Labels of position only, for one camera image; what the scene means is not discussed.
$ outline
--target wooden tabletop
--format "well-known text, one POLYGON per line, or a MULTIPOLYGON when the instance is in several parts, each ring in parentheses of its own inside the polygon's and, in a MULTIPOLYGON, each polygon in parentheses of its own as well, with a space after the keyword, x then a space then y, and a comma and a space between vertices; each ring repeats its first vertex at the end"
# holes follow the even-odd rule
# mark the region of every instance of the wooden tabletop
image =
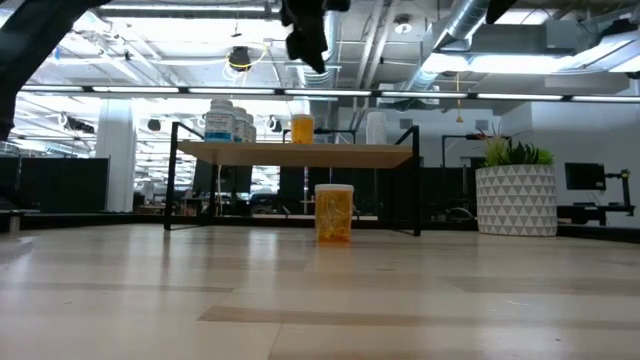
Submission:
POLYGON ((184 141, 178 149, 210 164, 393 169, 412 156, 398 145, 255 144, 184 141))

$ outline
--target desk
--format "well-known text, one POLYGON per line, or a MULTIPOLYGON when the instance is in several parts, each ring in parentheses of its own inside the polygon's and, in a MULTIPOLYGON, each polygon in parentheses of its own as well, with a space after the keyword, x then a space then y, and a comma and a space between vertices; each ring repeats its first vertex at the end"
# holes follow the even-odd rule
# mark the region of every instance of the desk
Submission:
POLYGON ((558 206, 558 219, 571 219, 572 224, 585 225, 589 221, 598 221, 600 226, 607 226, 607 213, 633 213, 635 206, 558 206))

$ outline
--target black metal table leg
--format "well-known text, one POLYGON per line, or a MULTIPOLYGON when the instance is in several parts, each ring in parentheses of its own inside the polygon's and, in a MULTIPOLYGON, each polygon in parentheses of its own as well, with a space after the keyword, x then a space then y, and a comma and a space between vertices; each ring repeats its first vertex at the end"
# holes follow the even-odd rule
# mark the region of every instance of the black metal table leg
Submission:
POLYGON ((413 236, 420 236, 422 232, 422 208, 420 204, 420 128, 413 127, 413 158, 411 167, 413 172, 413 236))
POLYGON ((209 220, 216 217, 216 192, 218 191, 218 165, 211 165, 211 187, 209 195, 209 220))
POLYGON ((171 153, 169 154, 169 179, 167 179, 166 206, 164 209, 164 229, 171 230, 173 216, 173 192, 176 185, 176 163, 178 157, 178 126, 180 123, 171 124, 171 153))

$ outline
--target white cap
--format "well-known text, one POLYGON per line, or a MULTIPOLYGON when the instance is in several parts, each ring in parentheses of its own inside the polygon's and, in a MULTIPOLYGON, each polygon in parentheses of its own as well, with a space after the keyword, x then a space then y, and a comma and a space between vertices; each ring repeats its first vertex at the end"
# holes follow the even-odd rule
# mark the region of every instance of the white cap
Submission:
POLYGON ((211 100, 211 108, 233 108, 233 103, 225 99, 213 99, 211 100))

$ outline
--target table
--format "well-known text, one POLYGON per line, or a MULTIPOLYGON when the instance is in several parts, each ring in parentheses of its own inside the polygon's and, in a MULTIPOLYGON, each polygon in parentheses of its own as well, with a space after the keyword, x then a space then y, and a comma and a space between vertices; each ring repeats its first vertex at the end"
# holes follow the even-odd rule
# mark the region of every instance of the table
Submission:
MULTIPOLYGON (((178 150, 211 164, 213 174, 217 166, 291 166, 319 168, 361 168, 361 169, 397 169, 407 166, 411 169, 408 180, 413 193, 412 225, 413 235, 421 234, 420 209, 420 129, 409 128, 395 145, 355 145, 355 144, 262 144, 262 143, 205 143, 178 141, 178 131, 183 128, 201 139, 201 134, 180 122, 174 122, 171 129, 171 153, 169 158, 169 178, 167 186, 167 210, 165 210, 164 228, 171 230, 171 204, 174 199, 176 163, 178 150), (409 137, 411 146, 400 146, 409 137)), ((211 189, 216 189, 217 178, 212 176, 211 189)), ((211 192, 214 203, 215 191, 211 192)), ((393 213, 393 204, 389 205, 393 213)), ((395 227, 395 218, 390 216, 391 227, 395 227)))

